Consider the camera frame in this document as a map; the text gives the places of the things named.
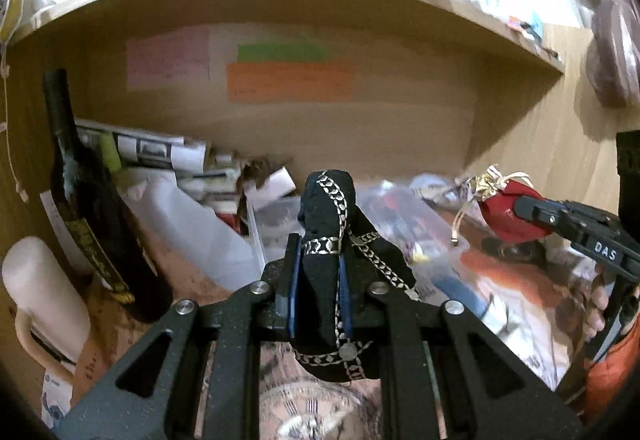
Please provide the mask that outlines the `person's right hand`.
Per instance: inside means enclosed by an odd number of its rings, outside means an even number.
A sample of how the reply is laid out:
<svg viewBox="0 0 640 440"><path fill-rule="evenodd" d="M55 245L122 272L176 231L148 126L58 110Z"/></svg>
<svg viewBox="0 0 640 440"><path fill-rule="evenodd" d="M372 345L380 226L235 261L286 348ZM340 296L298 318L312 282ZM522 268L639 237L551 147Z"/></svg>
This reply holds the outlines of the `person's right hand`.
<svg viewBox="0 0 640 440"><path fill-rule="evenodd" d="M597 265L596 273L597 275L591 283L584 322L582 322L582 333L584 333L586 340L596 337L596 335L603 330L605 324L603 312L608 308L608 300L610 299L610 296L608 296L605 290L604 267ZM639 284L634 288L632 295L634 295L639 302ZM636 329L638 316L639 308L634 317L631 318L626 327L620 332L619 344L623 342L623 339L626 340L627 336L636 334L634 330Z"/></svg>

